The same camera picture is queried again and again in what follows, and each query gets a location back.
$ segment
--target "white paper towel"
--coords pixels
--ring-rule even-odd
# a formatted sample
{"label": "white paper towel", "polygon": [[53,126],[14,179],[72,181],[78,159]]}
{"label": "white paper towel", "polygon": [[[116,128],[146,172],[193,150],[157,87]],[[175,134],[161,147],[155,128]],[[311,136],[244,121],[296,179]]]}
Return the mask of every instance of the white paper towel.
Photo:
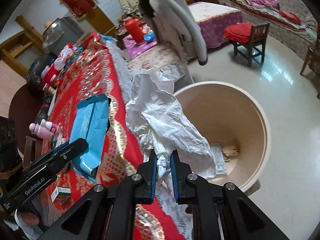
{"label": "white paper towel", "polygon": [[170,156],[175,149],[194,173],[213,178],[215,164],[209,143],[183,114],[173,90],[174,83],[165,73],[149,69],[135,74],[131,100],[126,104],[126,125],[138,137],[144,161],[155,149],[158,181],[169,174]]}

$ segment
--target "silver pivot bolt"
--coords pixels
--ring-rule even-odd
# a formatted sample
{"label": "silver pivot bolt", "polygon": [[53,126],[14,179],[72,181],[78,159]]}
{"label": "silver pivot bolt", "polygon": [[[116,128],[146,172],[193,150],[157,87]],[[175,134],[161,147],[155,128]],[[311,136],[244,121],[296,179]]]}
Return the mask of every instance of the silver pivot bolt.
{"label": "silver pivot bolt", "polygon": [[94,190],[95,192],[100,192],[100,191],[103,190],[103,188],[104,188],[103,185],[98,184],[98,185],[95,185],[95,186],[94,186],[93,190]]}
{"label": "silver pivot bolt", "polygon": [[228,182],[228,183],[226,184],[226,188],[227,188],[228,190],[234,190],[234,189],[236,188],[236,185],[233,184],[232,182]]}
{"label": "silver pivot bolt", "polygon": [[133,180],[140,180],[141,178],[142,177],[141,177],[140,174],[133,174],[132,177],[131,177],[131,179],[133,179]]}
{"label": "silver pivot bolt", "polygon": [[190,180],[196,180],[197,178],[198,178],[198,176],[196,174],[194,174],[194,173],[190,173],[188,175],[188,179],[190,179]]}

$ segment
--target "hanging gray coat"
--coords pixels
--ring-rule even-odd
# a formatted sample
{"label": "hanging gray coat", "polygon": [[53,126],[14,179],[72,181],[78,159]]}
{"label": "hanging gray coat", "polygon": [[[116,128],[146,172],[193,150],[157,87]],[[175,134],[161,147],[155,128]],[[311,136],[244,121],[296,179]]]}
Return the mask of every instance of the hanging gray coat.
{"label": "hanging gray coat", "polygon": [[171,42],[181,60],[185,51],[200,65],[207,63],[205,41],[185,0],[139,0],[139,10],[159,43]]}

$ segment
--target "shiny floor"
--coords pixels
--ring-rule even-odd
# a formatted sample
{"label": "shiny floor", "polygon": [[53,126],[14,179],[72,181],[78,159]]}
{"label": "shiny floor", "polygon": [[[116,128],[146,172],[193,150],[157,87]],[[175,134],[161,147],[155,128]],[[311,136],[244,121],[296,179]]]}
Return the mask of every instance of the shiny floor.
{"label": "shiny floor", "polygon": [[262,67],[228,45],[189,65],[195,82],[223,81],[249,92],[271,126],[271,154],[250,198],[291,240],[308,239],[320,221],[320,79],[299,75],[303,60],[268,37]]}

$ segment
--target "trash bin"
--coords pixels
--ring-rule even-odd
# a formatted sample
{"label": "trash bin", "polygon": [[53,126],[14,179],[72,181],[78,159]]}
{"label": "trash bin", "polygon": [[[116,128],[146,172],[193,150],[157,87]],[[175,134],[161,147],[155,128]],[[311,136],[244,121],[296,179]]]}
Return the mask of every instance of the trash bin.
{"label": "trash bin", "polygon": [[258,102],[234,85],[208,81],[174,93],[183,113],[209,144],[236,143],[239,156],[226,163],[228,174],[210,183],[235,183],[243,192],[259,178],[270,154],[270,127]]}

